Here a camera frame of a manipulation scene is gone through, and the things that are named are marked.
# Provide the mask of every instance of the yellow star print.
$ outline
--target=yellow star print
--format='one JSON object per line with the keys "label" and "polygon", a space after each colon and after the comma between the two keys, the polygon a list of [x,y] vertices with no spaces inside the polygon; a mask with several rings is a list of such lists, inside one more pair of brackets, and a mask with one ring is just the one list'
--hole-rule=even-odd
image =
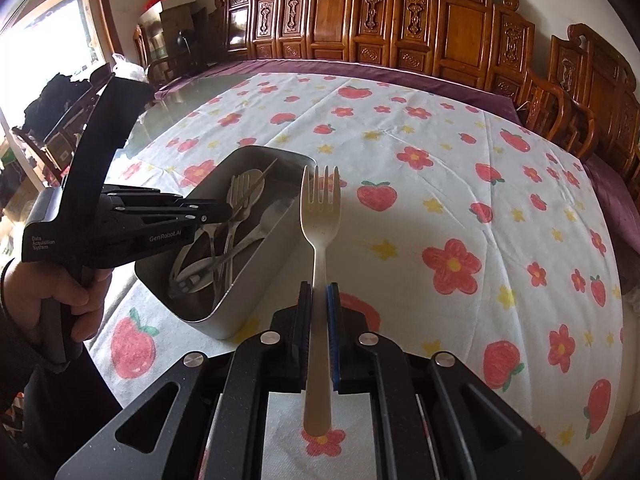
{"label": "yellow star print", "polygon": [[439,215],[442,214],[444,208],[440,202],[438,202],[437,198],[431,198],[430,200],[423,200],[422,205],[427,208],[429,213],[437,213]]}
{"label": "yellow star print", "polygon": [[431,341],[431,342],[427,341],[425,343],[422,343],[422,349],[424,350],[424,354],[427,357],[431,357],[436,352],[440,352],[442,350],[442,343],[440,342],[439,339],[436,339],[436,341]]}
{"label": "yellow star print", "polygon": [[524,222],[524,215],[520,209],[512,209],[511,215],[513,216],[514,222]]}
{"label": "yellow star print", "polygon": [[381,244],[374,244],[371,246],[371,250],[376,253],[383,262],[386,262],[389,258],[397,258],[398,250],[395,245],[389,243],[389,240],[382,240]]}
{"label": "yellow star print", "polygon": [[504,310],[508,310],[510,307],[516,305],[516,298],[513,295],[513,291],[502,285],[500,287],[500,294],[498,294],[498,302],[502,304]]}
{"label": "yellow star print", "polygon": [[244,322],[244,325],[240,327],[240,330],[236,333],[232,341],[236,344],[240,344],[245,339],[250,338],[258,332],[260,320],[257,317],[250,317]]}
{"label": "yellow star print", "polygon": [[574,437],[574,435],[575,435],[574,425],[569,424],[565,430],[562,430],[558,434],[558,437],[560,438],[560,446],[564,447],[571,444],[571,439]]}
{"label": "yellow star print", "polygon": [[382,132],[364,132],[364,138],[367,140],[378,140]]}

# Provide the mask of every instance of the beige plastic fork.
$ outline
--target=beige plastic fork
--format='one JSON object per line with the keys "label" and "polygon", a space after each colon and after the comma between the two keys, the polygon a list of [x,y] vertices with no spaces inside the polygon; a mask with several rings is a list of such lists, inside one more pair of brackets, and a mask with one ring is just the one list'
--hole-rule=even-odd
{"label": "beige plastic fork", "polygon": [[334,190],[329,202],[329,168],[324,167],[324,191],[319,192],[318,167],[314,170],[313,195],[309,196],[309,170],[305,167],[300,192],[300,223],[314,248],[314,282],[311,301],[309,357],[306,372],[302,425],[311,436],[331,429],[331,367],[326,318],[326,248],[340,227],[340,174],[334,169]]}

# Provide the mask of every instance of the spoon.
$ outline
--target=spoon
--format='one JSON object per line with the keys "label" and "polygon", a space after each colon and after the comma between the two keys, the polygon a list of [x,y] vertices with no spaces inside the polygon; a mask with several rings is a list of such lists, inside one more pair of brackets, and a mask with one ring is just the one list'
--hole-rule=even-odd
{"label": "spoon", "polygon": [[170,296],[177,297],[202,290],[214,281],[215,270],[229,259],[244,251],[258,240],[266,238],[291,205],[291,200],[280,199],[264,210],[260,223],[238,245],[222,256],[203,258],[185,267],[170,284]]}

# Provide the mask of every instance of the utensil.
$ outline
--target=utensil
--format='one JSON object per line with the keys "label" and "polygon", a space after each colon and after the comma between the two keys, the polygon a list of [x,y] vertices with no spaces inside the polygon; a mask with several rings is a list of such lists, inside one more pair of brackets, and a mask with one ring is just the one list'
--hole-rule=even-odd
{"label": "utensil", "polygon": [[318,167],[314,170],[313,195],[309,196],[309,169],[305,167],[300,192],[300,223],[314,248],[314,281],[311,301],[309,357],[306,373],[303,427],[311,436],[331,429],[332,381],[326,318],[326,248],[340,227],[340,174],[334,168],[334,190],[329,200],[329,168],[324,167],[324,189],[319,191]]}
{"label": "utensil", "polygon": [[266,238],[278,220],[287,212],[290,204],[291,200],[277,200],[264,210],[260,217],[260,223],[228,253],[212,258],[203,258],[181,270],[175,277],[175,285],[172,287],[173,297],[198,292],[214,282],[216,269],[254,242]]}

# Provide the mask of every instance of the red flower print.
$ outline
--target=red flower print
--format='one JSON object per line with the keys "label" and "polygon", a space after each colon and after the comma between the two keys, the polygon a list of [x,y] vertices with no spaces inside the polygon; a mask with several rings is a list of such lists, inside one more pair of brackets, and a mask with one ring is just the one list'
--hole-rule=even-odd
{"label": "red flower print", "polygon": [[187,140],[185,140],[180,146],[178,146],[178,153],[184,153],[187,150],[190,150],[199,141],[200,141],[200,139],[198,139],[197,137],[195,139],[187,139]]}
{"label": "red flower print", "polygon": [[136,162],[129,166],[123,173],[122,176],[124,180],[129,180],[135,173],[137,173],[140,168],[142,168],[142,162]]}
{"label": "red flower print", "polygon": [[566,325],[560,325],[560,330],[549,332],[549,356],[547,360],[552,366],[560,365],[562,373],[569,371],[571,355],[575,352],[575,339],[569,336]]}
{"label": "red flower print", "polygon": [[531,285],[546,286],[546,270],[540,267],[538,262],[533,262],[527,267],[527,270],[531,274]]}
{"label": "red flower print", "polygon": [[562,172],[564,173],[564,176],[568,180],[569,184],[580,189],[580,181],[574,176],[573,173],[571,173],[571,171],[562,170]]}
{"label": "red flower print", "polygon": [[584,292],[584,287],[587,285],[587,282],[580,275],[580,271],[578,269],[574,269],[574,273],[571,275],[571,281],[574,282],[574,289],[576,292]]}
{"label": "red flower print", "polygon": [[230,124],[236,124],[240,120],[240,117],[242,117],[242,114],[229,114],[228,116],[220,119],[218,124],[222,127],[229,126]]}
{"label": "red flower print", "polygon": [[431,117],[431,114],[424,108],[413,108],[411,106],[407,106],[405,110],[411,117],[418,117],[420,119],[428,119]]}
{"label": "red flower print", "polygon": [[408,162],[409,166],[414,170],[421,170],[424,167],[433,166],[433,161],[429,158],[429,152],[419,150],[412,146],[407,146],[404,149],[404,153],[398,153],[396,155],[398,160]]}
{"label": "red flower print", "polygon": [[584,465],[582,466],[582,469],[580,469],[580,476],[585,477],[587,476],[591,470],[593,469],[593,465],[596,463],[596,456],[595,455],[591,455],[588,459],[587,462],[584,463]]}
{"label": "red flower print", "polygon": [[462,241],[452,238],[444,245],[444,250],[427,247],[422,252],[422,260],[435,270],[433,288],[440,294],[451,294],[459,290],[473,294],[478,290],[478,282],[472,276],[482,269],[482,263],[466,250]]}
{"label": "red flower print", "polygon": [[604,253],[607,252],[607,248],[605,247],[605,245],[602,243],[602,237],[594,230],[589,229],[589,232],[591,233],[591,243],[593,244],[593,246],[600,251],[600,254],[602,254],[602,256],[604,256]]}
{"label": "red flower print", "polygon": [[533,168],[523,166],[522,169],[524,170],[524,174],[527,175],[531,180],[533,180],[533,182],[542,182],[542,178]]}
{"label": "red flower print", "polygon": [[215,167],[213,160],[205,160],[199,166],[189,166],[184,170],[184,179],[179,184],[180,187],[197,186]]}
{"label": "red flower print", "polygon": [[251,146],[255,144],[255,137],[245,137],[244,139],[238,140],[238,146]]}
{"label": "red flower print", "polygon": [[332,114],[338,117],[350,117],[353,115],[353,108],[336,108],[332,110]]}
{"label": "red flower print", "polygon": [[323,436],[311,436],[305,430],[302,430],[302,438],[308,444],[306,445],[306,454],[309,456],[338,456],[342,453],[340,443],[346,437],[343,430],[330,430]]}

